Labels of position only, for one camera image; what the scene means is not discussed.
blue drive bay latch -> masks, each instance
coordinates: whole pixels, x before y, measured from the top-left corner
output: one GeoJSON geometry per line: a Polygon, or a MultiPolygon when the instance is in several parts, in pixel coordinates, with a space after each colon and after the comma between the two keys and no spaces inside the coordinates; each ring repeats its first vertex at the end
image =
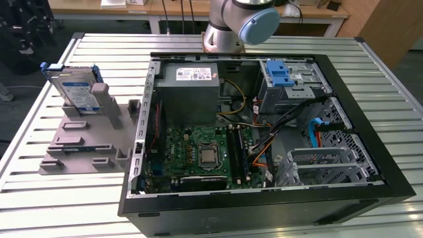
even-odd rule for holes
{"type": "Polygon", "coordinates": [[[289,77],[289,69],[280,60],[267,61],[267,71],[272,79],[273,87],[292,87],[295,85],[293,80],[289,77]]]}

green circuit board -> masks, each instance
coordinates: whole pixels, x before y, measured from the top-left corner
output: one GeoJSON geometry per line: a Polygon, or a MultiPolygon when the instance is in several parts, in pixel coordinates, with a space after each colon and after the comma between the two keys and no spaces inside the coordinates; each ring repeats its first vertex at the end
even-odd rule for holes
{"type": "MultiPolygon", "coordinates": [[[[251,129],[241,129],[245,147],[253,144],[251,129]]],[[[169,128],[167,131],[165,159],[163,165],[163,177],[185,176],[227,176],[228,189],[257,188],[261,186],[259,172],[249,175],[249,182],[236,184],[231,178],[229,155],[227,151],[224,127],[188,127],[169,128]],[[219,164],[204,169],[200,166],[200,150],[205,147],[217,148],[219,164]]],[[[169,192],[167,186],[161,186],[159,192],[169,192]]]]}

orange wire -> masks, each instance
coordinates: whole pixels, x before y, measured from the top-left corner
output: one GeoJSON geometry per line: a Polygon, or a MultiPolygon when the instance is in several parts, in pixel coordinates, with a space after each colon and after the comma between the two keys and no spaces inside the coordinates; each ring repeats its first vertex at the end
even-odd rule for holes
{"type": "Polygon", "coordinates": [[[321,147],[321,138],[320,138],[320,132],[316,132],[316,137],[317,137],[317,146],[321,147]]]}
{"type": "Polygon", "coordinates": [[[256,123],[256,118],[257,118],[257,114],[255,114],[255,115],[253,115],[253,118],[252,118],[252,125],[261,126],[263,124],[257,124],[257,123],[256,123]]]}
{"type": "Polygon", "coordinates": [[[264,164],[261,164],[261,163],[257,163],[257,160],[259,160],[259,157],[260,157],[260,156],[263,155],[263,153],[265,152],[265,150],[267,150],[267,148],[269,147],[269,145],[271,145],[271,143],[273,142],[273,140],[275,140],[275,138],[272,138],[272,140],[269,141],[269,143],[268,143],[268,144],[265,145],[265,147],[263,148],[261,152],[259,153],[256,159],[255,159],[253,162],[252,162],[252,166],[265,166],[265,167],[267,167],[267,165],[264,165],[264,164]]]}

hard drive label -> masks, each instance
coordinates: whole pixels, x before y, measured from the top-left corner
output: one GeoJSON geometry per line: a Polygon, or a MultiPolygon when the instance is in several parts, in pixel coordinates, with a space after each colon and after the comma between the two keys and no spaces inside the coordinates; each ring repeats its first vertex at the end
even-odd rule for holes
{"type": "Polygon", "coordinates": [[[62,83],[64,91],[73,102],[74,107],[81,111],[97,111],[100,106],[97,100],[90,94],[90,87],[84,82],[65,82],[62,83]]]}

motherboard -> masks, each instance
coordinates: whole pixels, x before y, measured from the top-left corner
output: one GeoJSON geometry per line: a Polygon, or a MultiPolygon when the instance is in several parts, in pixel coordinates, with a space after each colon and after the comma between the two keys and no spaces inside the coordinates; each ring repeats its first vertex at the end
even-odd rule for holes
{"type": "Polygon", "coordinates": [[[149,164],[156,192],[261,187],[260,171],[248,170],[251,128],[175,127],[165,140],[164,161],[149,164]]]}

